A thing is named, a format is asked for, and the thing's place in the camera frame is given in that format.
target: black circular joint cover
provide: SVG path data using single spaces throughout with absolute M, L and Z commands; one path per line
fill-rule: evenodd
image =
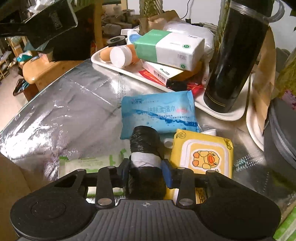
M 259 240 L 274 234 L 281 212 L 256 192 L 225 189 L 201 204 L 200 217 L 208 229 L 225 238 Z
M 95 210 L 76 191 L 52 188 L 18 200 L 10 211 L 18 234 L 33 240 L 60 240 L 86 227 Z

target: screw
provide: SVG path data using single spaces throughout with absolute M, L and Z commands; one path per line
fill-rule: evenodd
M 98 204 L 101 206 L 107 206 L 112 203 L 112 200 L 110 198 L 101 198 L 98 200 Z
M 183 198 L 179 201 L 182 206 L 190 206 L 193 204 L 193 201 L 189 198 Z

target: wet wipes package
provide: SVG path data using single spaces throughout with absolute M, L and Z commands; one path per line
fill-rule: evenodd
M 125 96 L 121 102 L 121 139 L 129 139 L 136 126 L 149 126 L 158 133 L 177 129 L 200 132 L 191 91 Z

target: silver table cover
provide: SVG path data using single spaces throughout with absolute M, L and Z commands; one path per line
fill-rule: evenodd
M 162 91 L 86 60 L 41 91 L 0 133 L 0 152 L 18 166 L 59 176 L 59 156 L 100 157 L 129 148 L 120 140 L 123 96 Z M 274 200 L 282 211 L 295 192 L 274 181 L 263 153 L 247 132 L 245 116 L 218 120 L 196 108 L 202 129 L 216 128 L 234 144 L 233 179 Z

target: barcode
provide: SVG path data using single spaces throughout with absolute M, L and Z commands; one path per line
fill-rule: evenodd
M 164 82 L 166 81 L 166 79 L 165 79 L 161 74 L 159 74 L 158 72 L 156 72 L 155 70 L 154 70 L 154 74 L 155 74 L 157 77 L 161 78 Z

